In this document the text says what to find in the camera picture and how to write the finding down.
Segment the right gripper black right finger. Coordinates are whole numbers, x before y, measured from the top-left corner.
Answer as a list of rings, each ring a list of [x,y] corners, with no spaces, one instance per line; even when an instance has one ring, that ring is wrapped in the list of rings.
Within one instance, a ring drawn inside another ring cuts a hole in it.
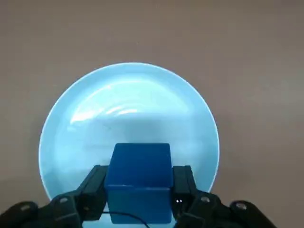
[[[171,210],[176,228],[276,228],[253,203],[229,206],[212,193],[197,189],[190,166],[173,166]]]

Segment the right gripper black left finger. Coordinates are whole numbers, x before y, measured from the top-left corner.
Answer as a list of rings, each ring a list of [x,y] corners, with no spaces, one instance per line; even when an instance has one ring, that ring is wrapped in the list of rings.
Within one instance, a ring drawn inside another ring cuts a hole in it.
[[[108,167],[96,165],[76,190],[54,197],[39,207],[33,201],[14,204],[0,214],[2,228],[81,228],[99,220],[107,202],[104,187]]]

